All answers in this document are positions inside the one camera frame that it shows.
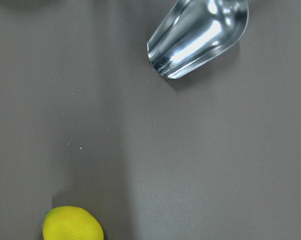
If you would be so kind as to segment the metal ice scoop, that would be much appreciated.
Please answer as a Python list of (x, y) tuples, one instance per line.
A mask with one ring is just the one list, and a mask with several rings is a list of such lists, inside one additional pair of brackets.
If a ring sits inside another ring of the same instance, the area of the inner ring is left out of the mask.
[(246, 0), (178, 0), (148, 40), (148, 60), (180, 79), (233, 47), (248, 21)]

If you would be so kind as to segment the yellow lemon lower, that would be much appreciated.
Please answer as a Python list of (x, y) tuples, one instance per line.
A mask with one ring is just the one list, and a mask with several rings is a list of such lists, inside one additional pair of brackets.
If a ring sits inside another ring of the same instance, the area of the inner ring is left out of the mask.
[(42, 236), (45, 240), (103, 240), (103, 229), (87, 210), (76, 206), (51, 209), (44, 218)]

